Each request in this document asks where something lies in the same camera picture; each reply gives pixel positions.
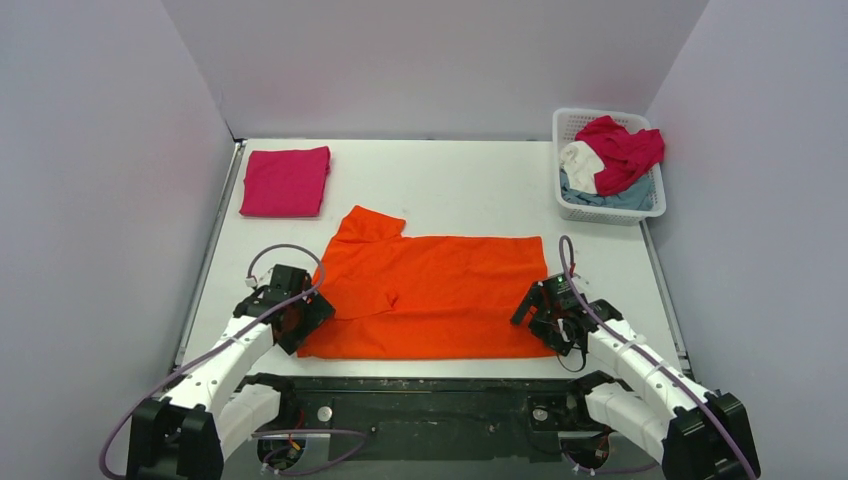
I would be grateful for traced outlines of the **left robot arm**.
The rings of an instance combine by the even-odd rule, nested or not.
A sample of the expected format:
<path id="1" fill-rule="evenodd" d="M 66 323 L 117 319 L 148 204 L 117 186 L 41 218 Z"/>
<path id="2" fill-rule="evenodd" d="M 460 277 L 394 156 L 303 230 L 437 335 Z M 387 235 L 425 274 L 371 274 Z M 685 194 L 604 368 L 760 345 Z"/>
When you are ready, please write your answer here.
<path id="1" fill-rule="evenodd" d="M 290 379 L 253 373 L 268 351 L 294 354 L 334 307 L 300 268 L 276 265 L 239 302 L 209 359 L 131 416 L 129 479 L 219 479 L 225 461 L 266 426 L 302 419 Z"/>

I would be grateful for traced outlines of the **orange t shirt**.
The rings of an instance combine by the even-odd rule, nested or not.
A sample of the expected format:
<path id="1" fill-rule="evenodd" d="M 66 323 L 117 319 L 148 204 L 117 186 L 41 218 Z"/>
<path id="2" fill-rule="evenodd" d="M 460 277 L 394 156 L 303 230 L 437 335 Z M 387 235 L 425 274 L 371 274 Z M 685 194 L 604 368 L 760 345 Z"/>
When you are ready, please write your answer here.
<path id="1" fill-rule="evenodd" d="M 324 252 L 320 293 L 335 314 L 301 357 L 329 360 L 465 360 L 548 357 L 510 319 L 547 277 L 540 237 L 418 236 L 361 206 Z"/>

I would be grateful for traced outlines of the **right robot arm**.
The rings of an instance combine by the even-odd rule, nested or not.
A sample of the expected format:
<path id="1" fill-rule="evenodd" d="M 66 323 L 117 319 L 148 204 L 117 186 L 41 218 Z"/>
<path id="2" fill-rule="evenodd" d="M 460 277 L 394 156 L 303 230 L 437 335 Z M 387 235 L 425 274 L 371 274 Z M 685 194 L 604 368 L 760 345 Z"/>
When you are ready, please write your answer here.
<path id="1" fill-rule="evenodd" d="M 671 366 L 609 302 L 589 302 L 565 275 L 533 283 L 511 318 L 557 354 L 577 350 L 611 369 L 579 378 L 569 422 L 608 426 L 657 462 L 667 479 L 757 479 L 748 414 Z"/>

